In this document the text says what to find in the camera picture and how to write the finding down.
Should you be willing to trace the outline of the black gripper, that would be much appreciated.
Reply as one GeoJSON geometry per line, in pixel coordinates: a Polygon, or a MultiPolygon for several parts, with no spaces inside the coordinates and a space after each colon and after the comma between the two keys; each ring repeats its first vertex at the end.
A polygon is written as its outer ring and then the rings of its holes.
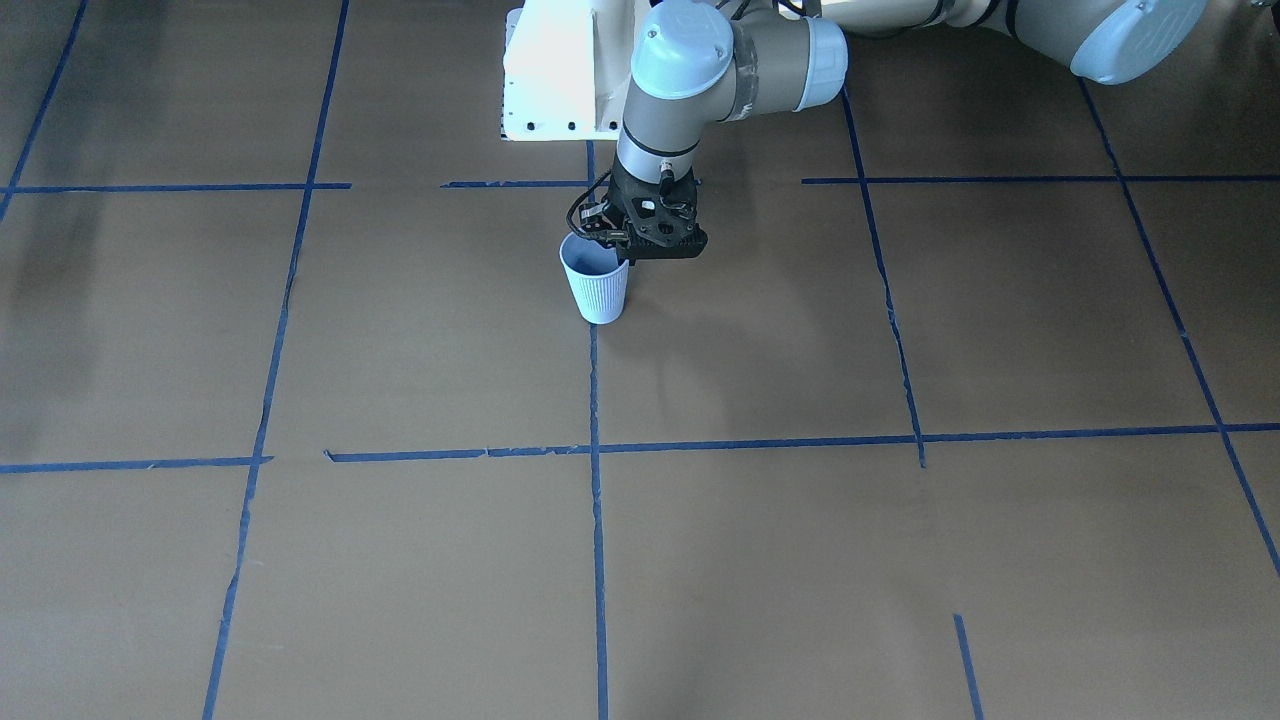
{"type": "Polygon", "coordinates": [[[621,160],[611,168],[611,204],[625,211],[634,233],[645,241],[685,241],[698,234],[698,186],[694,173],[654,184],[634,176],[621,160]]]}

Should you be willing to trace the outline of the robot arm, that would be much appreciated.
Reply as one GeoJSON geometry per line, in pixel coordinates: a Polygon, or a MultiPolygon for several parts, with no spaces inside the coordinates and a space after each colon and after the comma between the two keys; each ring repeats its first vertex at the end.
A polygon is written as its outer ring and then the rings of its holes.
{"type": "Polygon", "coordinates": [[[1202,1],[659,1],[635,41],[609,188],[577,210],[584,236],[622,258],[692,258],[694,158],[704,129],[803,111],[844,87],[852,36],[986,28],[1100,85],[1158,65],[1196,27],[1202,1]]]}

